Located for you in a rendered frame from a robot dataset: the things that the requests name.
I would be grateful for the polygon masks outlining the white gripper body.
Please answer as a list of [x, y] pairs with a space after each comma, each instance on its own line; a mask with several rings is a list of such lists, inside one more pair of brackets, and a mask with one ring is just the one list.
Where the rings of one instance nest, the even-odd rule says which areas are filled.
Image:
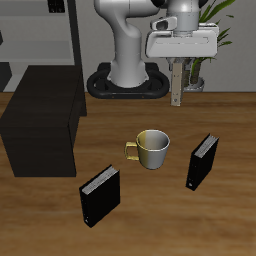
[[172, 31], [152, 31], [147, 38], [146, 56], [157, 58], [214, 57], [219, 27], [200, 23], [191, 36], [174, 36]]

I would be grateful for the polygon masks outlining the dark brown desk caddy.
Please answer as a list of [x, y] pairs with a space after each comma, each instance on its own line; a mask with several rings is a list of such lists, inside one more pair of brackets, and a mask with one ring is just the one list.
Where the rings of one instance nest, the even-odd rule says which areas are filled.
[[0, 117], [16, 177], [74, 177], [73, 147], [85, 116], [82, 68], [30, 66]]

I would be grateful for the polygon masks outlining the black book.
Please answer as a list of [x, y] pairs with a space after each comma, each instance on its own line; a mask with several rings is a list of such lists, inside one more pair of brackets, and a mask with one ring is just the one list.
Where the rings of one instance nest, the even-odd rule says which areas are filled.
[[191, 153], [186, 187], [195, 191], [212, 169], [219, 138], [208, 134]]
[[84, 222], [92, 228], [120, 203], [120, 171], [112, 165], [79, 188]]

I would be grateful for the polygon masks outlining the green pot plant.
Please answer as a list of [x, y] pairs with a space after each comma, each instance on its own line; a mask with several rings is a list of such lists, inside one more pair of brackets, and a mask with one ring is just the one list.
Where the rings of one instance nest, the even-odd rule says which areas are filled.
[[[208, 20], [210, 20], [213, 16], [215, 16], [219, 11], [222, 9], [228, 7], [232, 3], [234, 3], [235, 0], [224, 0], [223, 2], [215, 5], [215, 1], [213, 1], [212, 4], [210, 4], [204, 12], [199, 11], [199, 22], [200, 23], [206, 23]], [[230, 45], [231, 41], [225, 41], [225, 38], [228, 36], [229, 28], [223, 30], [219, 33], [217, 37], [217, 47], [220, 48], [221, 46]], [[202, 92], [204, 88], [204, 81], [199, 76], [201, 64], [205, 60], [212, 61], [214, 60], [214, 57], [187, 57], [193, 59], [193, 64], [190, 71], [190, 79], [189, 83], [184, 83], [184, 91], [185, 92]]]

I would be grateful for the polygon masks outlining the yellow and white mug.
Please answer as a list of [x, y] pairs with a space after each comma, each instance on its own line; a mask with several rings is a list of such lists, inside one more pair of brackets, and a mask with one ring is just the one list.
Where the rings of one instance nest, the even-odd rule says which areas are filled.
[[[169, 145], [170, 139], [167, 134], [149, 129], [140, 132], [135, 142], [127, 142], [124, 153], [127, 160], [139, 161], [146, 169], [155, 170], [163, 165]], [[129, 147], [137, 149], [137, 156], [128, 154]]]

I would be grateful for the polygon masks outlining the white bookshelf with dark frame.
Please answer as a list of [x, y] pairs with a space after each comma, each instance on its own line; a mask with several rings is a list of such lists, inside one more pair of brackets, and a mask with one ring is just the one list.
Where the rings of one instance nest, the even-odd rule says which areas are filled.
[[29, 65], [81, 66], [76, 0], [50, 13], [47, 0], [0, 0], [0, 92], [16, 90]]

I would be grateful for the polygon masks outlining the flat black base plate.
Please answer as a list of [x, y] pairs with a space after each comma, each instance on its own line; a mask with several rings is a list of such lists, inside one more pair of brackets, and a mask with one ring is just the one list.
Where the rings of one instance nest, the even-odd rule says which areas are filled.
[[97, 71], [87, 80], [87, 90], [91, 96], [99, 99], [157, 99], [169, 92], [168, 78], [159, 71], [153, 62], [145, 63], [149, 79], [134, 88], [122, 88], [107, 79], [110, 73], [110, 63], [101, 63]]

